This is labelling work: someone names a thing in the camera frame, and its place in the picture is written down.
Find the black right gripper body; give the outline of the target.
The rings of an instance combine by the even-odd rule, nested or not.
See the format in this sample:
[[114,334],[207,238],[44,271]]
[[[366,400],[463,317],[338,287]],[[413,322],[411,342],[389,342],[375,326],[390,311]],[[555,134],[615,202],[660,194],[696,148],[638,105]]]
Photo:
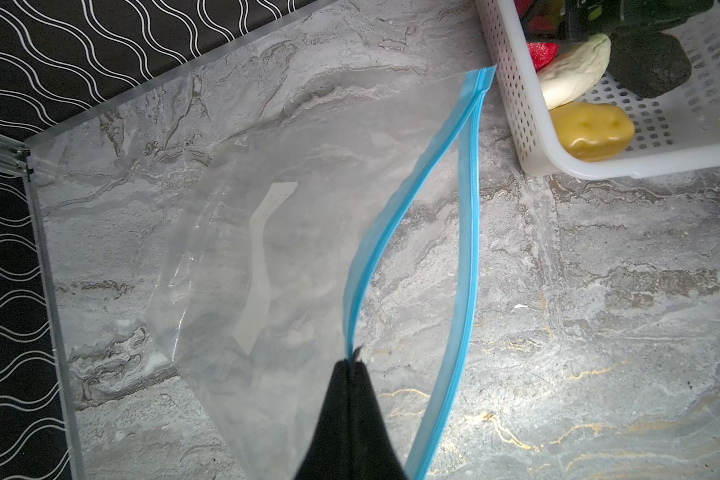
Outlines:
[[583,42],[597,33],[665,30],[705,13],[713,0],[526,0],[515,9],[530,42]]

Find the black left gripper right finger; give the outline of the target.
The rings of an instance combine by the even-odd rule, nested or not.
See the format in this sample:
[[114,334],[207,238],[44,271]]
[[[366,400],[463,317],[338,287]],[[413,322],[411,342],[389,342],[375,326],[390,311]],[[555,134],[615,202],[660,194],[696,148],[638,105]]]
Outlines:
[[356,348],[349,362],[350,478],[406,479],[360,351]]

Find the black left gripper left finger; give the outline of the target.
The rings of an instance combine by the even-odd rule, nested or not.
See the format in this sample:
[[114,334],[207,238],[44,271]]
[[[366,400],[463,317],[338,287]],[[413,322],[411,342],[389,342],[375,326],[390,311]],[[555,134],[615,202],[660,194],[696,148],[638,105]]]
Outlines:
[[350,364],[335,364],[307,453],[295,479],[351,479]]

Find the clear zip bag blue zipper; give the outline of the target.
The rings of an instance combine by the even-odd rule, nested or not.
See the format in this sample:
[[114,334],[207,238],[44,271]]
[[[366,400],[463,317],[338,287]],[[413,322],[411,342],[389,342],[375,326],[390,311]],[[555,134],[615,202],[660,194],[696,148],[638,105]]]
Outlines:
[[495,71],[372,75],[226,139],[197,102],[34,144],[90,479],[294,479],[360,348],[406,479],[432,464],[479,279]]

